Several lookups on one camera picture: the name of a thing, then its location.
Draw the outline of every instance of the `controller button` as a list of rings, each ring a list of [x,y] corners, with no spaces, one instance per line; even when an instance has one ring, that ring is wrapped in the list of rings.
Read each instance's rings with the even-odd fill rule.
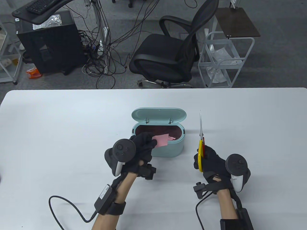
[[[122,150],[122,145],[119,144],[119,145],[117,146],[117,149],[118,149],[118,150]]]

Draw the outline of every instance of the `label sticker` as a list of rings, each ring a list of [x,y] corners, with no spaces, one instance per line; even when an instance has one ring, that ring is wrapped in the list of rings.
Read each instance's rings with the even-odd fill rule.
[[[106,192],[108,191],[108,189],[110,188],[109,185],[106,185],[103,189],[103,191],[101,192],[99,198],[102,199],[104,197],[104,195],[106,194]]]

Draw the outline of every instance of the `black glove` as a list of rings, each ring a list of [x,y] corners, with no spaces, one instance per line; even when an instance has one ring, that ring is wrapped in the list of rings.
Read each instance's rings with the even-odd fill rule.
[[[136,146],[136,153],[131,161],[122,166],[122,173],[132,172],[141,176],[140,170],[150,165],[148,162],[150,162],[152,159],[151,151],[157,145],[157,141],[152,140],[153,136],[154,134],[152,133],[143,132],[139,135],[130,137],[130,140],[133,141]],[[140,160],[144,162],[142,167],[139,165]]]
[[[203,169],[203,176],[209,184],[215,183],[215,186],[209,186],[213,188],[213,192],[216,193],[218,190],[233,188],[230,181],[231,175],[226,169],[226,161],[219,157],[216,152],[209,146],[205,146],[204,158],[201,158],[201,166]],[[198,154],[194,156],[194,168],[198,169]],[[220,178],[221,182],[213,180],[213,178]]]

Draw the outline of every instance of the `scissor blade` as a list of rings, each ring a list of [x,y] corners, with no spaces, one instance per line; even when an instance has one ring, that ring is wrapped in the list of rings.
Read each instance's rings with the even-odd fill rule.
[[[203,125],[202,125],[202,122],[201,122],[201,111],[200,111],[200,133],[199,133],[199,136],[200,136],[200,139],[202,140],[203,139]]]

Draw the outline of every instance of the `black office chair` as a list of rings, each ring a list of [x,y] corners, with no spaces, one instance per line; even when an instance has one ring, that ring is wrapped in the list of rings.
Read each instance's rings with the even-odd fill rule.
[[[162,88],[171,86],[188,86],[179,84],[192,79],[193,63],[199,60],[196,32],[204,26],[215,14],[219,0],[206,0],[199,8],[192,22],[173,16],[164,16],[159,25],[164,33],[149,35],[132,57],[129,69],[132,73],[141,74],[147,80],[138,81],[141,87],[144,82],[160,85]],[[188,32],[185,40],[172,38],[165,26],[165,21],[171,21]]]

